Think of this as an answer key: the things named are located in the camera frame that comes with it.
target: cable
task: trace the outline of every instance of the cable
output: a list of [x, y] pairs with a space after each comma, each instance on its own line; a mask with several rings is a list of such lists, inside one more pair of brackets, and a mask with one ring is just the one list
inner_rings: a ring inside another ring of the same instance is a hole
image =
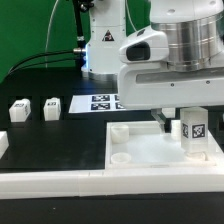
[[125, 0], [125, 4], [126, 4], [126, 10], [127, 10], [129, 22], [130, 22], [130, 24], [132, 26], [132, 29], [136, 32], [137, 29], [136, 29], [136, 27], [134, 26], [134, 24], [132, 22], [131, 15], [130, 15], [130, 11], [129, 11], [129, 6], [128, 6], [128, 1], [127, 0]]
[[[51, 60], [48, 63], [50, 64], [50, 63], [56, 63], [56, 62], [62, 62], [62, 61], [75, 61], [75, 60], [80, 60], [80, 58], [73, 57], [73, 58], [64, 58], [64, 59], [58, 59], [58, 60]], [[34, 63], [34, 64], [26, 65], [26, 66], [23, 66], [23, 67], [20, 67], [20, 68], [16, 68], [16, 69], [10, 71], [7, 74], [7, 76], [11, 75], [12, 73], [14, 73], [16, 71], [22, 70], [24, 68], [29, 68], [29, 67], [33, 67], [33, 66], [37, 66], [37, 65], [43, 65], [43, 64], [45, 64], [45, 62]]]
[[50, 34], [51, 34], [51, 27], [52, 27], [52, 23], [53, 23], [53, 20], [54, 20], [54, 15], [55, 15], [55, 12], [57, 10], [57, 6], [58, 6], [59, 1], [60, 0], [56, 0], [56, 2], [54, 4], [54, 7], [53, 7], [53, 10], [52, 10], [52, 13], [51, 13], [50, 21], [49, 21], [49, 24], [48, 24], [48, 30], [47, 30], [47, 40], [46, 40], [45, 52], [48, 52], [48, 45], [49, 45]]
[[16, 68], [18, 68], [20, 65], [24, 64], [25, 62], [31, 61], [31, 60], [36, 59], [36, 58], [41, 58], [41, 57], [46, 57], [46, 56], [53, 56], [53, 55], [61, 55], [61, 54], [73, 54], [73, 53], [74, 53], [73, 50], [65, 50], [65, 51], [45, 52], [45, 53], [36, 54], [36, 55], [30, 56], [28, 58], [25, 58], [22, 61], [20, 61], [17, 64], [15, 64], [9, 70], [8, 73], [11, 73], [11, 71], [15, 70]]
[[85, 48], [86, 41], [84, 38], [83, 29], [82, 29], [82, 20], [81, 20], [81, 15], [79, 11], [79, 3], [78, 3], [78, 0], [72, 0], [72, 3], [73, 3], [73, 10], [74, 10], [75, 21], [76, 21], [77, 44], [78, 44], [78, 47]]

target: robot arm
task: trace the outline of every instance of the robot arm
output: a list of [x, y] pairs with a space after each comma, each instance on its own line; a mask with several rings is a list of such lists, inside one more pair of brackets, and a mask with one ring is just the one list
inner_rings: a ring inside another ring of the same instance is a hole
[[222, 0], [151, 2], [151, 27], [128, 37], [120, 48], [123, 106], [223, 105], [224, 76], [217, 63], [224, 58]]

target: fiducial marker cube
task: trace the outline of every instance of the fiducial marker cube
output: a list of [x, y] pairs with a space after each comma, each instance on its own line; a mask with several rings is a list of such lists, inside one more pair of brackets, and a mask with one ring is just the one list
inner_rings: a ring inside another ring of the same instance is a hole
[[208, 149], [208, 111], [201, 107], [181, 109], [181, 147], [187, 153]]
[[59, 120], [61, 114], [61, 102], [58, 98], [46, 100], [44, 105], [44, 118], [45, 121]]
[[24, 122], [31, 113], [28, 99], [16, 100], [9, 109], [11, 122]]

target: small white block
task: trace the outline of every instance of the small white block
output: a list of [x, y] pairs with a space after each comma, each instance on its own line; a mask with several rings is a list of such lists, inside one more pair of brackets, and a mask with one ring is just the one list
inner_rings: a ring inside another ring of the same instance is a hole
[[173, 140], [181, 140], [181, 122], [180, 120], [171, 121], [171, 137]]
[[208, 111], [200, 107], [180, 110], [181, 147], [188, 153], [208, 149]]
[[175, 118], [176, 117], [176, 108], [163, 108], [162, 113], [166, 118]]
[[6, 131], [0, 132], [0, 159], [4, 155], [6, 149], [9, 147], [8, 136]]
[[61, 114], [61, 102], [58, 98], [51, 98], [46, 100], [44, 105], [45, 121], [57, 121]]
[[127, 164], [131, 162], [131, 155], [128, 153], [120, 152], [111, 156], [112, 164]]
[[31, 113], [28, 99], [16, 100], [9, 109], [11, 122], [24, 122]]
[[129, 140], [129, 127], [125, 124], [116, 124], [111, 127], [113, 143], [125, 143]]

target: black and white pattern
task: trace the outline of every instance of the black and white pattern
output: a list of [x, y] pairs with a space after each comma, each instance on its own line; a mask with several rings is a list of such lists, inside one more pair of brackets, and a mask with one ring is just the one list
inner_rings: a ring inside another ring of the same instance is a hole
[[119, 101], [120, 100], [118, 95], [114, 95], [114, 99], [115, 99], [115, 101]]
[[103, 111], [103, 110], [110, 110], [109, 103], [94, 103], [91, 105], [92, 111]]
[[189, 133], [188, 133], [188, 126], [186, 124], [183, 124], [183, 136], [185, 138], [188, 138]]
[[48, 106], [56, 106], [56, 102], [50, 102], [47, 104]]
[[110, 95], [92, 96], [92, 102], [105, 102], [105, 101], [110, 101]]
[[17, 103], [14, 107], [23, 107], [24, 103]]
[[120, 103], [115, 103], [115, 107], [117, 110], [124, 110], [125, 108]]
[[205, 125], [192, 125], [192, 138], [204, 138], [205, 137]]

